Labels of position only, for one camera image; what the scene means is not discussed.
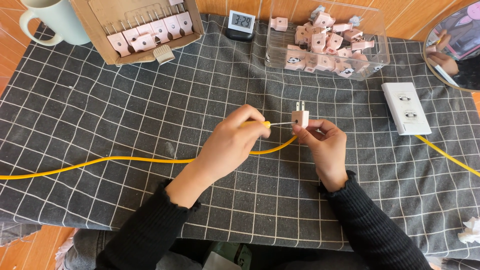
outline clear plastic box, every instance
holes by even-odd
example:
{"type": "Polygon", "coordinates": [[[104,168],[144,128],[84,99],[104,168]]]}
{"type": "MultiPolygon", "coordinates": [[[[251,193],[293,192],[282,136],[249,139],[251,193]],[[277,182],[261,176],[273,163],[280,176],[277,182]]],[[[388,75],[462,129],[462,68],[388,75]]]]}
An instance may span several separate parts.
{"type": "MultiPolygon", "coordinates": [[[[328,59],[325,60],[328,61],[346,63],[347,66],[350,65],[351,67],[356,67],[355,71],[352,71],[351,74],[347,75],[348,79],[358,81],[365,80],[374,72],[379,71],[383,66],[390,63],[383,14],[378,9],[334,3],[324,0],[298,0],[296,4],[293,4],[290,0],[272,0],[265,65],[268,67],[284,69],[287,64],[287,58],[290,59],[292,55],[301,61],[305,61],[305,63],[318,61],[318,56],[327,57],[328,59]],[[373,48],[367,48],[362,51],[362,54],[367,57],[367,61],[287,48],[288,45],[298,46],[295,44],[296,27],[308,23],[311,13],[320,5],[325,8],[325,13],[330,14],[332,18],[336,19],[335,24],[349,23],[352,17],[360,17],[360,19],[352,20],[352,22],[354,22],[353,28],[363,32],[365,41],[375,41],[373,48]],[[277,17],[288,18],[288,28],[286,32],[276,31],[271,28],[271,19],[277,17]]],[[[318,69],[311,73],[340,78],[345,77],[344,74],[342,74],[343,76],[339,76],[336,72],[322,71],[318,69]]]]}

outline white outlet plate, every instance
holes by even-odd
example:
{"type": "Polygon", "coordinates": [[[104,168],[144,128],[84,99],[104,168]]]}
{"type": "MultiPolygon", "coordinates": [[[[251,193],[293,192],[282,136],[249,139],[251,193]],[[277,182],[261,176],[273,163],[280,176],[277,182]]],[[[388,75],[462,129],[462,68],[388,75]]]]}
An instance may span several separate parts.
{"type": "Polygon", "coordinates": [[[382,89],[398,134],[427,135],[432,133],[413,83],[384,83],[382,89]]]}

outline black sweater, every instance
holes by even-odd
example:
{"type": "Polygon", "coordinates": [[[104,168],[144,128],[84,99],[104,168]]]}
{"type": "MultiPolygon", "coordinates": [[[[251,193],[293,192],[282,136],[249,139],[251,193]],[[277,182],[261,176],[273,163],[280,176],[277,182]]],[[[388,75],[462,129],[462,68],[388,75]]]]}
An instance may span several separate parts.
{"type": "MultiPolygon", "coordinates": [[[[321,185],[353,250],[375,270],[431,270],[412,240],[368,198],[347,171],[345,188],[329,193],[321,185]]],[[[160,185],[122,226],[96,259],[98,270],[154,270],[179,235],[191,209],[170,202],[160,185]]]]}

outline mug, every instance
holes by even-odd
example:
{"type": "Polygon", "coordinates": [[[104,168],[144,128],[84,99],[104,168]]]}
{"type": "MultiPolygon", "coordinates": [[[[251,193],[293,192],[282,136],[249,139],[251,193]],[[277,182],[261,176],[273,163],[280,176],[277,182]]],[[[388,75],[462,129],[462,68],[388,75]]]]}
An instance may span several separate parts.
{"type": "Polygon", "coordinates": [[[20,28],[38,44],[54,46],[65,40],[72,45],[81,45],[90,42],[82,24],[73,11],[69,0],[21,0],[27,11],[20,16],[20,28]],[[28,31],[28,22],[39,18],[55,32],[50,40],[39,40],[28,31]]]}

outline mirror frame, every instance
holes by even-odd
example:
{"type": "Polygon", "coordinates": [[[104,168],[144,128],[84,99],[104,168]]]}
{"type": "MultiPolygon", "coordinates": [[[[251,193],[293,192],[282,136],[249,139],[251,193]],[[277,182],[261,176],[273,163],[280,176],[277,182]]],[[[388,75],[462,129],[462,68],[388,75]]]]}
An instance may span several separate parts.
{"type": "MultiPolygon", "coordinates": [[[[465,5],[464,7],[454,11],[453,13],[449,14],[448,16],[446,16],[444,19],[442,19],[439,23],[437,23],[431,30],[429,33],[431,33],[435,27],[438,26],[438,24],[440,24],[441,22],[443,22],[446,18],[452,16],[454,13],[458,12],[459,10],[461,9],[464,9],[466,8],[467,6],[475,3],[475,2],[478,2],[479,0],[474,0],[472,3],[470,4],[467,4],[465,5]]],[[[444,84],[446,84],[447,86],[450,86],[451,88],[453,89],[458,89],[458,90],[462,90],[462,91],[466,91],[466,92],[471,92],[471,93],[479,93],[480,90],[471,90],[471,89],[466,89],[466,88],[461,88],[461,87],[457,87],[449,82],[447,82],[440,74],[438,74],[438,72],[435,70],[434,67],[432,67],[432,65],[430,65],[430,63],[427,61],[427,53],[425,52],[425,45],[427,45],[427,41],[428,41],[428,35],[427,37],[425,38],[425,41],[423,42],[423,52],[422,52],[422,55],[423,55],[423,60],[425,61],[425,64],[428,66],[428,68],[430,69],[430,71],[433,73],[433,75],[435,75],[440,81],[442,81],[444,84]]]]}

